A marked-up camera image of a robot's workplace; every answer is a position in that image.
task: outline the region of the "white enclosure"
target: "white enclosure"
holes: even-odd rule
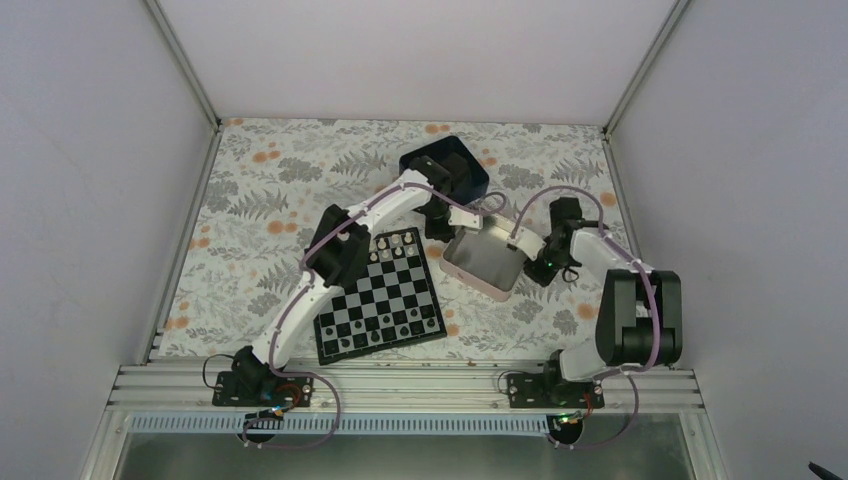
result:
[[[161,3],[222,117],[604,125],[674,2]]]
[[[211,130],[141,3],[6,2],[0,43],[0,476],[76,478]]]

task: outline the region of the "metal bracket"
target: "metal bracket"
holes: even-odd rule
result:
[[[280,378],[279,386],[271,393],[271,396],[261,401],[256,400],[256,395],[247,391],[246,387],[236,378],[235,372],[221,372],[215,381],[215,394],[212,396],[212,405],[216,407],[273,407],[293,403],[292,391],[282,388],[286,384],[296,385],[302,392],[297,402],[297,407],[307,408],[313,393],[313,380],[306,377]]]
[[[588,396],[592,409],[604,407],[603,390],[593,382],[571,382],[556,386],[556,402],[545,387],[541,373],[511,373],[506,376],[510,408],[585,409]]]

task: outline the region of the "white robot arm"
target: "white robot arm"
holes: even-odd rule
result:
[[[377,192],[364,202],[345,209],[356,223],[368,232],[379,232],[391,220],[426,205],[433,194],[420,186],[435,189],[427,177],[416,170],[406,170],[388,187]],[[479,215],[472,215],[456,207],[449,207],[450,226],[480,228]],[[268,325],[268,328],[253,341],[253,355],[262,362],[268,362],[274,368],[288,363],[295,343],[312,323],[312,319],[324,305],[336,296],[342,287],[327,285],[324,278],[316,278],[312,271],[302,274],[300,283],[294,289],[283,309]],[[274,344],[273,357],[270,355]]]
[[[270,369],[285,367],[297,340],[324,305],[359,278],[372,232],[379,232],[386,222],[415,210],[427,219],[425,236],[445,241],[453,237],[457,226],[480,228],[480,215],[448,204],[453,172],[428,157],[416,160],[394,183],[370,199],[347,209],[333,205],[325,211],[302,262],[300,283],[268,328],[234,356],[228,378],[238,386],[223,386],[227,391],[237,391],[234,397],[255,398],[256,405],[262,405],[262,399],[276,388],[278,381]],[[643,283],[637,281],[632,261],[604,241],[597,222],[593,225],[582,218],[574,198],[552,202],[551,220],[552,232],[544,239],[523,228],[512,238],[511,248],[522,250],[529,258],[524,273],[547,286],[559,271],[585,266],[604,282],[604,292],[594,344],[554,352],[545,368],[556,370],[554,376],[566,382],[586,382],[609,366],[644,365],[651,355],[654,335],[651,319],[638,318],[636,305],[647,295],[657,299],[667,318],[661,332],[658,363],[676,361],[680,356],[677,276],[640,264],[642,273],[650,275],[650,281],[655,283],[654,288],[642,286],[640,290]]]

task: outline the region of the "wire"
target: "wire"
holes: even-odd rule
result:
[[[203,368],[200,370],[200,374],[203,376],[203,384],[206,385],[206,388],[211,388],[212,390],[219,392],[219,391],[221,391],[220,388],[217,388],[217,386],[213,387],[212,385],[209,385],[209,382],[206,381],[206,364],[209,363],[209,360],[212,360],[215,357],[227,357],[230,360],[232,360],[233,356],[227,355],[225,353],[216,353],[215,355],[211,355],[209,357],[206,357],[206,360],[203,361]]]
[[[589,395],[588,393],[584,393],[583,399],[586,400],[586,416],[583,417],[583,419],[585,420],[585,419],[592,416],[592,412],[594,411],[594,408],[592,408],[592,396],[591,395]]]
[[[359,212],[355,213],[353,216],[351,216],[350,218],[348,218],[347,220],[345,220],[344,222],[342,222],[339,226],[337,226],[337,227],[336,227],[336,228],[334,228],[332,231],[330,231],[330,233],[328,233],[328,234],[327,234],[324,238],[322,238],[321,240],[319,240],[318,242],[316,242],[316,243],[315,243],[315,245],[313,245],[313,246],[312,246],[312,247],[311,247],[311,248],[310,248],[310,249],[306,252],[306,254],[303,256],[303,258],[300,260],[299,265],[300,265],[300,269],[301,269],[302,271],[304,271],[304,272],[308,272],[308,273],[309,273],[309,275],[310,275],[309,283],[308,283],[308,284],[307,284],[304,288],[302,288],[302,289],[301,289],[301,290],[300,290],[300,291],[299,291],[299,292],[295,295],[295,297],[292,299],[292,302],[290,302],[290,303],[286,306],[286,308],[283,310],[283,312],[282,312],[282,314],[280,315],[280,317],[277,319],[277,322],[276,322],[276,331],[274,332],[274,334],[273,334],[273,336],[272,336],[272,338],[271,338],[271,345],[270,345],[270,349],[269,349],[269,352],[268,352],[268,365],[269,365],[269,368],[270,368],[271,372],[272,372],[274,375],[278,376],[278,377],[288,377],[288,378],[291,378],[291,377],[295,377],[295,378],[296,378],[296,377],[306,377],[306,378],[313,378],[313,379],[319,380],[319,381],[321,381],[322,383],[324,383],[325,385],[327,385],[327,387],[330,389],[330,391],[332,392],[333,397],[334,397],[334,399],[335,399],[335,403],[336,403],[336,415],[335,415],[335,419],[334,419],[334,421],[333,421],[333,424],[332,424],[332,426],[331,426],[330,430],[329,430],[329,431],[328,431],[328,432],[327,432],[327,433],[326,433],[323,437],[321,437],[320,439],[318,439],[317,441],[315,441],[315,442],[313,442],[313,443],[310,443],[310,444],[307,444],[307,445],[301,445],[301,446],[292,446],[292,445],[269,445],[269,446],[268,446],[269,448],[274,448],[274,449],[278,449],[278,450],[306,450],[306,449],[309,449],[309,448],[317,447],[317,446],[322,445],[323,443],[325,443],[327,440],[329,440],[329,439],[333,436],[333,434],[335,434],[336,430],[338,429],[339,423],[340,423],[340,421],[341,421],[341,412],[342,412],[342,410],[341,410],[341,408],[342,408],[342,407],[341,407],[341,399],[340,399],[340,397],[339,397],[338,391],[336,390],[336,388],[333,386],[333,384],[332,384],[332,383],[330,383],[327,379],[325,379],[324,377],[322,377],[322,376],[320,376],[320,375],[318,375],[318,374],[316,374],[316,373],[311,373],[311,372],[286,372],[286,373],[284,374],[283,372],[281,372],[281,371],[277,370],[277,369],[273,366],[273,365],[274,365],[274,351],[276,350],[277,337],[279,336],[279,333],[280,333],[280,326],[281,326],[281,325],[283,324],[283,322],[285,321],[285,319],[286,319],[286,317],[288,316],[288,314],[289,314],[289,312],[291,311],[291,309],[292,309],[292,308],[293,308],[293,307],[297,304],[297,302],[298,302],[298,301],[299,301],[299,300],[300,300],[300,299],[301,299],[301,298],[302,298],[302,297],[306,294],[306,292],[308,292],[308,291],[309,291],[309,290],[310,290],[310,289],[314,286],[314,282],[315,282],[315,272],[313,272],[311,269],[309,269],[309,268],[306,266],[306,262],[307,262],[307,261],[309,260],[309,258],[311,258],[311,257],[312,257],[312,256],[313,256],[313,255],[314,255],[314,254],[318,251],[318,250],[320,250],[320,249],[321,249],[324,245],[326,245],[326,244],[327,244],[330,240],[332,240],[333,238],[335,238],[335,236],[336,236],[336,235],[338,235],[340,232],[342,232],[342,231],[343,231],[344,229],[346,229],[348,226],[350,226],[351,224],[353,224],[356,220],[358,220],[359,218],[361,218],[362,216],[364,216],[364,215],[365,215],[365,214],[366,214],[366,213],[367,213],[367,212],[368,212],[371,208],[373,208],[375,205],[377,205],[379,202],[381,202],[384,198],[388,197],[389,195],[391,195],[391,194],[393,194],[393,193],[395,193],[395,192],[397,192],[397,191],[403,190],[403,189],[405,189],[406,187],[419,188],[419,189],[425,190],[425,191],[427,191],[427,192],[431,193],[432,195],[436,196],[437,198],[439,198],[439,199],[441,199],[441,200],[443,200],[443,201],[447,202],[448,204],[450,204],[450,205],[452,205],[452,206],[454,206],[454,207],[457,207],[457,208],[459,208],[460,210],[463,210],[463,211],[465,211],[465,212],[469,212],[469,213],[473,213],[473,214],[480,214],[480,215],[492,215],[492,214],[494,214],[494,213],[499,213],[501,210],[503,210],[503,209],[504,209],[504,207],[506,206],[506,203],[507,203],[507,197],[506,197],[506,195],[504,195],[504,194],[502,194],[502,193],[500,193],[500,192],[493,192],[492,194],[486,195],[484,198],[487,198],[487,197],[490,197],[490,196],[499,196],[499,197],[502,199],[501,205],[499,205],[497,208],[492,209],[492,210],[478,210],[478,211],[475,211],[475,210],[469,209],[469,208],[465,207],[464,205],[461,205],[461,204],[457,203],[456,201],[454,201],[454,200],[452,200],[452,199],[448,198],[446,195],[444,195],[444,194],[442,194],[441,192],[439,192],[439,191],[437,191],[437,190],[433,189],[433,188],[432,188],[432,187],[430,187],[429,185],[424,185],[424,184],[417,183],[417,182],[408,182],[408,183],[403,183],[403,184],[401,184],[401,185],[395,185],[394,187],[388,188],[388,189],[384,190],[383,192],[381,192],[381,193],[380,193],[379,195],[377,195],[374,199],[372,199],[369,203],[367,203],[367,204],[366,204],[366,206],[365,206],[365,208],[363,208],[362,210],[360,210]],[[646,370],[650,369],[651,367],[653,367],[654,363],[656,362],[657,356],[658,356],[658,354],[659,354],[659,336],[660,336],[660,331],[659,331],[659,317],[658,317],[658,313],[657,313],[657,305],[656,305],[656,300],[654,299],[653,295],[651,295],[652,287],[651,287],[651,284],[650,284],[650,279],[648,278],[647,272],[646,272],[646,271],[645,271],[645,269],[642,267],[641,262],[640,262],[640,261],[638,261],[638,260],[637,260],[635,257],[633,257],[632,255],[630,255],[630,253],[629,253],[629,252],[627,252],[626,250],[624,250],[624,249],[623,249],[621,246],[619,246],[617,243],[615,243],[615,241],[613,241],[613,240],[612,240],[612,239],[611,239],[611,238],[610,238],[610,237],[609,237],[609,236],[605,233],[606,231],[605,231],[605,228],[604,228],[605,226],[604,226],[604,223],[603,223],[603,206],[601,205],[600,201],[599,201],[597,198],[595,198],[595,197],[594,197],[591,193],[589,193],[589,192],[588,192],[588,191],[586,191],[586,190],[583,190],[583,189],[578,188],[578,187],[568,186],[568,185],[558,185],[558,186],[552,186],[552,187],[548,187],[548,188],[542,189],[541,191],[537,192],[537,193],[536,193],[533,197],[531,197],[531,198],[530,198],[530,200],[527,202],[527,204],[524,206],[524,208],[523,208],[523,209],[521,210],[521,212],[519,213],[519,215],[518,215],[518,217],[517,217],[517,219],[516,219],[516,222],[515,222],[515,228],[514,228],[514,229],[513,229],[513,231],[510,233],[510,238],[515,238],[515,234],[516,234],[516,232],[518,231],[518,228],[519,228],[519,227],[520,227],[520,225],[521,225],[521,219],[522,219],[522,218],[524,217],[524,215],[527,213],[527,210],[529,209],[530,205],[531,205],[531,204],[532,204],[532,203],[533,203],[536,199],[538,199],[539,197],[541,197],[541,196],[542,196],[542,195],[544,195],[545,193],[548,193],[548,192],[553,191],[553,190],[570,190],[570,191],[573,191],[573,192],[580,193],[580,194],[582,194],[582,195],[584,195],[584,196],[588,197],[588,198],[589,198],[589,199],[590,199],[590,200],[591,200],[591,201],[592,201],[592,202],[593,202],[593,203],[594,203],[594,204],[598,207],[598,232],[600,233],[600,235],[601,235],[601,237],[603,238],[603,240],[604,240],[604,241],[605,241],[608,245],[610,245],[610,247],[611,247],[611,248],[613,248],[613,249],[614,249],[617,253],[619,253],[619,255],[621,255],[623,258],[625,258],[626,260],[628,260],[628,261],[630,262],[630,264],[631,264],[631,265],[633,265],[633,267],[637,270],[637,272],[639,272],[639,275],[640,275],[640,277],[642,278],[642,282],[643,282],[643,284],[645,285],[645,290],[646,290],[646,292],[647,292],[647,294],[648,294],[648,295],[647,295],[647,297],[648,297],[648,303],[649,303],[649,308],[650,308],[650,311],[651,311],[651,318],[652,318],[652,320],[653,320],[653,327],[654,327],[654,328],[653,328],[653,345],[652,345],[652,348],[651,348],[651,355],[650,355],[650,357],[649,357],[649,359],[648,359],[648,362],[647,362],[647,363],[645,364],[645,366],[644,366],[643,368],[641,368],[641,369],[639,369],[639,368],[631,368],[631,367],[627,367],[627,366],[622,366],[622,367],[620,367],[620,368],[618,368],[618,369],[616,369],[616,370],[611,370],[611,371],[608,371],[608,372],[605,372],[605,373],[599,374],[599,375],[597,375],[597,376],[596,376],[596,379],[597,379],[597,380],[602,380],[602,379],[604,379],[604,378],[609,378],[609,377],[611,377],[611,376],[613,376],[613,375],[618,375],[618,374],[624,373],[625,371],[630,371],[630,370],[635,370],[635,371],[646,371]],[[498,390],[499,390],[499,391],[501,391],[501,390],[500,390],[500,379],[502,378],[502,376],[504,375],[504,373],[502,373],[502,374],[498,377],[498,386],[497,386],[497,388],[498,388]],[[632,416],[630,417],[630,419],[628,420],[627,425],[625,425],[625,427],[624,427],[624,428],[623,428],[623,429],[622,429],[622,430],[621,430],[621,431],[620,431],[617,435],[615,435],[614,437],[612,437],[612,438],[611,438],[611,439],[609,439],[609,440],[606,440],[606,441],[604,441],[604,442],[601,442],[601,443],[598,443],[598,444],[594,444],[594,445],[581,446],[581,447],[579,447],[579,448],[578,448],[578,447],[575,447],[574,445],[569,445],[569,449],[571,449],[571,450],[575,450],[575,449],[584,450],[584,449],[588,449],[588,448],[594,448],[594,447],[600,447],[600,446],[607,445],[607,444],[609,444],[609,443],[611,443],[611,442],[615,441],[616,439],[618,439],[618,438],[619,438],[622,434],[624,434],[624,433],[625,433],[625,432],[626,432],[626,431],[630,428],[630,426],[633,424],[633,422],[634,422],[634,421],[635,421],[635,419],[636,419],[636,415],[638,415],[638,413],[639,413],[639,392],[638,392],[638,390],[637,390],[637,388],[636,388],[636,383],[633,381],[633,379],[632,379],[629,375],[627,375],[627,379],[630,381],[630,384],[631,384],[631,386],[633,387],[633,393],[634,393],[634,397],[635,397],[635,408],[634,408],[634,411],[633,411],[633,415],[632,415]],[[246,445],[248,445],[248,444],[259,445],[259,444],[256,444],[255,442],[251,442],[250,440],[248,440],[248,439],[247,439],[247,430],[248,430],[250,427],[252,427],[253,425],[255,425],[255,424],[257,424],[257,423],[259,423],[259,422],[261,422],[261,421],[263,421],[263,420],[265,420],[265,419],[256,418],[256,419],[254,419],[254,420],[251,420],[250,422],[245,423],[245,425],[244,425],[244,430],[243,430],[243,432],[242,432],[242,440],[244,440],[244,442],[245,442],[245,444],[246,444]],[[554,442],[554,445],[555,445],[555,447],[556,447],[556,448],[559,448],[559,442],[557,442],[556,440],[554,440],[554,439],[553,439],[553,437],[551,437],[551,436],[550,436],[550,434],[548,434],[548,439],[549,439],[550,441]]]
[[[324,385],[327,386],[327,388],[330,389],[330,392],[333,394],[333,398],[336,401],[336,416],[333,419],[333,424],[330,427],[330,430],[327,433],[325,433],[321,438],[319,438],[318,440],[316,440],[312,443],[307,443],[306,445],[277,445],[277,444],[272,444],[272,445],[266,445],[266,446],[262,446],[262,444],[251,441],[247,438],[247,431],[249,429],[253,428],[255,425],[257,425],[260,422],[263,422],[263,421],[266,421],[266,420],[273,420],[273,419],[270,419],[270,418],[258,418],[257,417],[257,418],[254,418],[253,420],[250,420],[249,422],[246,422],[244,424],[244,427],[242,427],[241,439],[244,442],[245,446],[254,445],[257,448],[270,448],[272,450],[285,450],[285,451],[299,451],[299,450],[309,450],[309,449],[312,449],[312,448],[315,448],[315,447],[319,447],[319,446],[323,445],[324,443],[326,443],[327,440],[329,440],[336,433],[336,430],[339,429],[339,423],[341,423],[342,404],[341,404],[341,399],[339,398],[339,392],[338,392],[338,390],[336,390],[336,387],[334,387],[333,384],[330,383],[329,380],[322,377],[321,375],[318,375],[317,373],[312,373],[312,372],[285,372],[285,373],[283,373],[283,372],[281,372],[281,371],[279,371],[279,370],[277,370],[276,368],[273,368],[273,367],[271,368],[271,372],[274,375],[276,375],[278,377],[283,377],[283,378],[312,378],[312,379],[315,379],[315,380],[322,382]]]
[[[519,371],[519,370],[505,370],[505,371],[501,372],[501,374],[498,375],[498,379],[495,380],[495,388],[498,389],[498,393],[503,393],[504,395],[509,395],[509,392],[507,390],[501,390],[501,379],[507,373],[522,373],[524,375],[530,375],[527,372],[522,372],[522,371]]]
[[[450,205],[453,205],[453,206],[459,208],[460,210],[463,210],[463,211],[469,212],[469,213],[473,213],[475,215],[477,215],[477,214],[479,214],[479,215],[492,215],[492,214],[495,214],[495,213],[499,213],[501,210],[504,209],[504,207],[506,207],[506,204],[507,204],[507,197],[506,197],[505,194],[503,194],[501,192],[491,192],[488,195],[485,195],[483,198],[481,198],[481,200],[485,200],[486,198],[493,197],[493,196],[498,196],[498,197],[501,198],[501,204],[500,205],[498,205],[496,208],[491,209],[491,210],[472,210],[472,209],[467,208],[464,205],[461,205],[460,203],[457,203],[456,201],[450,199],[449,197],[447,197],[446,195],[442,194],[441,192],[435,190],[434,188],[430,187],[429,185],[424,185],[422,183],[417,183],[417,182],[407,182],[407,183],[403,183],[401,185],[395,185],[394,187],[388,188],[388,189],[380,192],[379,195],[377,195],[375,198],[373,198],[370,202],[368,202],[365,205],[365,208],[363,208],[359,212],[355,213],[353,216],[351,216],[350,218],[348,218],[347,220],[342,222],[339,226],[337,226],[336,228],[331,230],[330,233],[328,233],[326,236],[324,236],[324,238],[322,238],[321,240],[316,242],[315,245],[313,245],[306,252],[306,254],[303,256],[303,258],[300,260],[299,265],[300,265],[301,271],[309,273],[309,276],[310,276],[309,282],[307,283],[307,285],[304,288],[302,288],[300,291],[298,291],[298,293],[294,296],[292,301],[286,306],[285,309],[283,309],[282,313],[280,314],[279,318],[276,321],[276,327],[275,327],[276,331],[274,332],[273,336],[271,337],[271,345],[270,345],[270,349],[268,351],[269,352],[268,353],[268,365],[269,365],[271,372],[278,377],[313,378],[313,379],[318,380],[318,381],[324,383],[325,385],[327,385],[327,387],[332,392],[333,397],[335,398],[336,416],[335,416],[335,419],[333,421],[333,425],[330,427],[330,430],[323,437],[321,437],[320,439],[318,439],[317,441],[315,441],[313,443],[310,443],[310,444],[307,444],[307,445],[301,445],[301,446],[269,445],[269,448],[274,448],[274,449],[278,449],[278,450],[306,450],[306,449],[309,449],[309,448],[317,447],[319,445],[322,445],[327,440],[329,440],[330,437],[332,437],[333,434],[335,434],[336,430],[339,427],[339,423],[341,421],[341,413],[342,413],[341,399],[339,398],[338,391],[336,390],[336,388],[333,386],[332,383],[330,383],[327,379],[325,379],[324,377],[322,377],[322,376],[320,376],[316,373],[311,373],[311,372],[286,372],[284,374],[274,367],[274,351],[276,350],[276,347],[277,347],[277,338],[280,334],[280,327],[282,326],[283,322],[286,320],[286,317],[288,317],[288,314],[289,314],[289,312],[291,312],[292,308],[294,308],[294,306],[297,304],[297,302],[301,298],[303,298],[303,296],[306,294],[306,292],[308,292],[315,285],[315,272],[312,271],[306,265],[306,262],[309,260],[309,258],[311,258],[313,255],[315,255],[315,253],[318,250],[320,250],[324,245],[326,245],[328,242],[330,242],[330,240],[335,238],[336,235],[338,235],[339,233],[344,231],[348,226],[353,224],[356,220],[362,218],[370,209],[374,208],[374,206],[376,206],[378,203],[380,203],[383,199],[385,199],[386,197],[388,197],[389,195],[391,195],[391,194],[393,194],[397,191],[401,191],[401,190],[405,189],[406,187],[418,188],[418,189],[430,192],[432,195],[435,195],[436,197],[438,197],[441,200],[449,203]],[[255,442],[251,442],[250,440],[247,439],[247,430],[250,427],[252,427],[253,425],[256,425],[257,423],[261,422],[262,420],[264,420],[264,419],[256,418],[254,420],[251,420],[250,422],[245,423],[244,430],[242,431],[242,440],[245,442],[245,444],[258,445]]]
[[[639,390],[636,388],[636,382],[633,381],[633,377],[626,373],[625,377],[630,381],[630,386],[633,388],[633,414],[630,415],[630,418],[627,419],[627,424],[624,425],[624,428],[618,431],[614,436],[598,443],[590,443],[588,445],[563,445],[559,443],[550,433],[547,433],[545,436],[548,441],[554,444],[554,448],[557,450],[593,450],[595,448],[606,447],[607,445],[617,441],[620,439],[625,432],[630,430],[634,423],[636,423],[636,416],[639,415]]]
[[[568,278],[566,278],[566,276],[565,276],[565,274],[566,274],[566,273],[570,273],[570,274],[572,275],[571,280],[569,280]],[[573,268],[571,268],[571,267],[567,267],[567,268],[563,268],[563,269],[562,269],[562,281],[563,281],[563,282],[565,282],[565,283],[574,283],[574,282],[576,282],[577,280],[580,280],[580,272],[578,272],[577,270],[574,270],[574,269],[573,269]]]

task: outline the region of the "table surface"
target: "table surface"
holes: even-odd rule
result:
[[[599,127],[370,120],[235,118],[226,122],[205,198],[159,347],[164,356],[234,352],[278,313],[300,278],[297,261],[324,209],[358,203],[392,182],[401,155],[457,135],[490,175],[489,191],[509,197],[514,215],[541,188],[587,189],[626,246]],[[552,193],[524,224],[547,234]],[[597,208],[581,199],[586,218]],[[388,230],[416,226],[408,213]],[[540,360],[594,335],[601,284],[589,274],[542,288],[519,278],[503,303],[446,275],[445,248],[424,240],[448,337],[372,354],[376,360]],[[317,358],[313,329],[295,357]]]

